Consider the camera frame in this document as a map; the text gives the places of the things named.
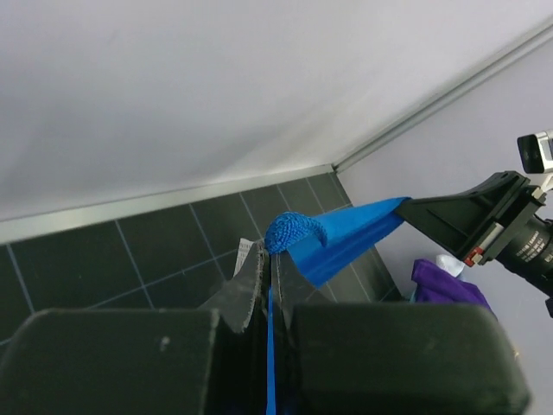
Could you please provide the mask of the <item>blue towel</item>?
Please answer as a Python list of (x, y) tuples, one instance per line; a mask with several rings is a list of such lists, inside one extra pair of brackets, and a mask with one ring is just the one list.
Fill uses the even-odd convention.
[(404, 307), (370, 303), (305, 303), (285, 293), (289, 255), (299, 279), (314, 291), (402, 223), (403, 198), (308, 217), (287, 212), (269, 226), (268, 414), (376, 414), (396, 412), (385, 343), (395, 339), (378, 317)]

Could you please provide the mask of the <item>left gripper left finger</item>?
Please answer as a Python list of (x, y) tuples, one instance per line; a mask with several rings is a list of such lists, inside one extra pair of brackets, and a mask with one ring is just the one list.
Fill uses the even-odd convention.
[(237, 275), (205, 301), (225, 324), (218, 387), (220, 414), (264, 414), (266, 409), (266, 251), (254, 243)]

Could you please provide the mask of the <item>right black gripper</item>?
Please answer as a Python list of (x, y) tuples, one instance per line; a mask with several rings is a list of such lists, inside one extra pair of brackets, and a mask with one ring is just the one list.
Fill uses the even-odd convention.
[(552, 295), (552, 221), (536, 215), (546, 194), (516, 171), (455, 195), (403, 201), (396, 214), (468, 266), (498, 261)]

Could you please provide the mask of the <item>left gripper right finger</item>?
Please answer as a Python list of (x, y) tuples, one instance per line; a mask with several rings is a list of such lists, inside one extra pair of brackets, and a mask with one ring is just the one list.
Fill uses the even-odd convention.
[(276, 414), (337, 412), (337, 305), (288, 253), (270, 258)]

